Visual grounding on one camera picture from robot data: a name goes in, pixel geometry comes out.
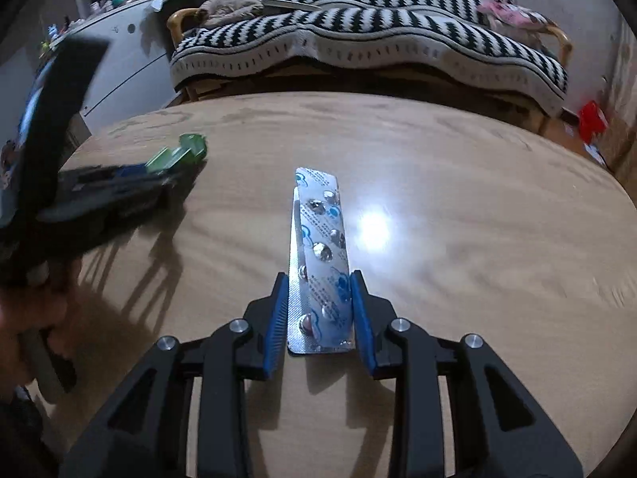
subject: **wooden table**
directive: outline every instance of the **wooden table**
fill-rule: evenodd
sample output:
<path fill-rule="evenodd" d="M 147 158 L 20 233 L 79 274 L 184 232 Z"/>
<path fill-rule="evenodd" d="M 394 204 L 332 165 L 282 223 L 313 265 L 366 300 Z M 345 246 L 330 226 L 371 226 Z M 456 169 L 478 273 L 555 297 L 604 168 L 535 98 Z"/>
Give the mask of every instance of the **wooden table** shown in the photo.
<path fill-rule="evenodd" d="M 142 230 L 85 257 L 80 384 L 52 412 L 66 441 L 159 335 L 205 337 L 270 292 L 306 166 L 338 176 L 350 269 L 372 293 L 437 337 L 481 333 L 587 472 L 610 450 L 637 405 L 637 214 L 600 167 L 492 119 L 334 93 L 136 117 L 68 166 L 139 162 L 185 132 L 207 136 L 209 161 L 174 237 Z M 256 476 L 386 476 L 391 386 L 355 354 L 285 356 L 279 376 L 247 394 Z"/>

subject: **black object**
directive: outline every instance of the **black object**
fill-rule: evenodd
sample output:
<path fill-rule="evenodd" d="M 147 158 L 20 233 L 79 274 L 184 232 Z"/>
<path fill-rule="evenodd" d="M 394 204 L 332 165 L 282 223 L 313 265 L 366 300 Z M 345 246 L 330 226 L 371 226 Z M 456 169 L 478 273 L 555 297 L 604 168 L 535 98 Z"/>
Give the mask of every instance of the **black object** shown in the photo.
<path fill-rule="evenodd" d="M 51 284 L 63 290 L 73 259 L 172 208 L 202 168 L 179 164 L 148 173 L 141 164 L 58 172 L 69 122 L 106 49 L 102 40 L 66 38 L 36 80 L 16 141 L 2 150 L 0 285 L 42 284 L 47 274 L 34 269 L 48 265 Z M 51 353 L 46 332 L 20 336 L 42 395 L 56 402 L 75 384 L 72 364 Z"/>
<path fill-rule="evenodd" d="M 396 379 L 389 476 L 445 477 L 438 376 L 447 377 L 456 477 L 580 478 L 575 453 L 479 335 L 460 342 L 398 319 L 391 302 L 352 273 L 356 346 L 374 379 Z"/>
<path fill-rule="evenodd" d="M 2 476 L 54 478 L 57 457 L 41 441 L 42 417 L 24 388 L 11 403 L 0 402 L 0 465 Z"/>
<path fill-rule="evenodd" d="M 370 295 L 360 271 L 350 283 L 361 359 L 373 378 L 396 379 L 390 478 L 445 477 L 438 375 L 450 390 L 454 477 L 583 476 L 571 447 L 482 338 L 431 337 Z M 272 295 L 250 303 L 243 326 L 235 320 L 182 345 L 160 338 L 90 422 L 60 477 L 185 477 L 196 376 L 203 376 L 197 476 L 250 477 L 243 380 L 272 376 L 285 343 L 287 285 L 280 273 Z"/>
<path fill-rule="evenodd" d="M 244 379 L 267 380 L 287 332 L 288 279 L 248 305 L 243 319 L 209 338 L 179 343 L 162 337 L 131 370 L 70 450 L 60 478 L 186 476 L 190 398 L 203 377 L 197 476 L 252 475 Z"/>
<path fill-rule="evenodd" d="M 170 35 L 170 30 L 166 26 L 168 18 L 170 18 L 177 10 L 181 9 L 195 9 L 199 7 L 203 2 L 207 0 L 168 0 L 164 2 L 161 10 L 155 13 L 157 21 L 159 23 L 159 31 L 161 33 L 161 39 L 164 43 L 168 59 L 174 54 L 173 38 Z M 198 27 L 199 23 L 193 16 L 184 18 L 182 22 L 182 30 L 190 30 L 190 28 Z"/>

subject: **wall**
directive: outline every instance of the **wall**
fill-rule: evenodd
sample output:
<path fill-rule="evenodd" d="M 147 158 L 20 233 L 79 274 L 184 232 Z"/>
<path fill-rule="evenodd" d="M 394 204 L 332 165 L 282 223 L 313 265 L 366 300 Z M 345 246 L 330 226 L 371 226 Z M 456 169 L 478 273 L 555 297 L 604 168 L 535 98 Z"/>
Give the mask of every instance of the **wall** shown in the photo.
<path fill-rule="evenodd" d="M 571 39 L 573 57 L 568 67 L 569 90 L 565 107 L 578 111 L 596 98 L 613 74 L 617 57 L 620 12 L 613 0 L 517 0 L 554 20 Z"/>
<path fill-rule="evenodd" d="M 40 44 L 47 27 L 61 27 L 64 16 L 76 20 L 75 0 L 29 0 L 0 44 L 0 145 L 15 136 L 39 65 Z"/>

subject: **pillow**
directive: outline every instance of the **pillow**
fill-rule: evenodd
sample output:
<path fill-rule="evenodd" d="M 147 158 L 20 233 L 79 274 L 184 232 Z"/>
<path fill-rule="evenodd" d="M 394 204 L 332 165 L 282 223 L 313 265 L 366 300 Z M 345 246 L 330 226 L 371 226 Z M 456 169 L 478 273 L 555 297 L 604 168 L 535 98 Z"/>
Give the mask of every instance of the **pillow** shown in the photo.
<path fill-rule="evenodd" d="M 480 4 L 477 7 L 477 11 L 487 16 L 494 16 L 511 27 L 525 30 L 541 30 L 547 25 L 555 25 L 549 18 L 539 12 L 513 4 L 486 2 Z"/>

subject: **hand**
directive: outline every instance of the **hand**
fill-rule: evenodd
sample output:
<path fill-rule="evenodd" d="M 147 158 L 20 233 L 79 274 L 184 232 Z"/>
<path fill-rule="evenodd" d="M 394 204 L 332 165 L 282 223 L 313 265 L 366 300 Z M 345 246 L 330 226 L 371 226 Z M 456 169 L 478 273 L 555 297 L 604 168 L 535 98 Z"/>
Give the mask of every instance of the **hand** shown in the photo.
<path fill-rule="evenodd" d="M 20 353 L 18 334 L 53 327 L 49 347 L 60 356 L 72 356 L 81 331 L 77 300 L 81 260 L 69 267 L 68 288 L 54 292 L 49 284 L 31 288 L 0 289 L 0 395 L 10 397 L 15 386 L 33 381 Z"/>

